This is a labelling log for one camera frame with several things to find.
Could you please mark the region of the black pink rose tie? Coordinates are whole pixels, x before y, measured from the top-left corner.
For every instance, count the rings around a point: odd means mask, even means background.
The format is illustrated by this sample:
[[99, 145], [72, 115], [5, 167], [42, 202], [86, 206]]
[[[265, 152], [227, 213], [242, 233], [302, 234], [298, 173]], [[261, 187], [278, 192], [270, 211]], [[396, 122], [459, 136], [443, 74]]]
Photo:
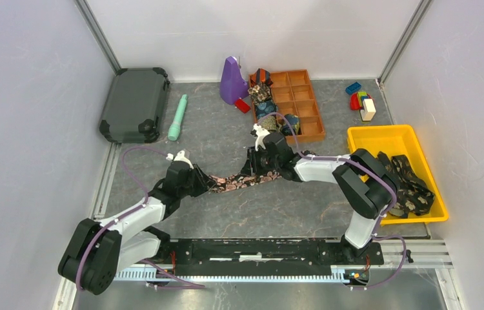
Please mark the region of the black pink rose tie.
[[221, 192], [228, 192], [234, 191], [237, 189], [244, 189], [247, 187], [259, 185], [262, 183], [266, 183], [269, 181], [274, 181], [277, 179], [281, 179], [277, 172], [269, 172], [265, 176], [244, 176], [240, 173], [233, 174], [227, 177], [219, 177], [214, 175], [209, 175], [216, 184], [210, 188], [209, 192], [214, 193], [221, 193]]

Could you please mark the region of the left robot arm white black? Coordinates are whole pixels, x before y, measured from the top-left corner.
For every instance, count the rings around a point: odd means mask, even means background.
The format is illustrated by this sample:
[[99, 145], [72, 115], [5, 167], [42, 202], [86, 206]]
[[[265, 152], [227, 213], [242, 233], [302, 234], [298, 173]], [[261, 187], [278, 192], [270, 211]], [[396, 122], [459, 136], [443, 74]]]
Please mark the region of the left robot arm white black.
[[213, 184], [196, 164], [173, 161], [165, 177], [135, 205], [101, 221], [80, 221], [59, 261], [58, 274], [78, 289], [99, 295], [119, 271], [146, 258], [159, 264], [167, 261], [170, 244], [163, 233], [149, 228], [178, 210], [183, 198], [204, 194]]

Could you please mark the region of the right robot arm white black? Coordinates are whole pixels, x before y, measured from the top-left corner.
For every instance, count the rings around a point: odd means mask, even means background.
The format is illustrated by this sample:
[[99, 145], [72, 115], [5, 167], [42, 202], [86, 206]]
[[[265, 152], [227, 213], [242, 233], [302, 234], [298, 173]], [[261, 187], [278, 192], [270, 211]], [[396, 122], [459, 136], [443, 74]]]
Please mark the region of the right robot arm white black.
[[276, 172], [288, 181], [320, 181], [339, 186], [353, 209], [341, 241], [343, 259], [356, 264], [367, 255], [367, 247], [388, 208], [396, 202], [400, 183], [393, 173], [366, 149], [337, 157], [296, 153], [280, 132], [256, 127], [254, 146], [241, 171], [249, 176]]

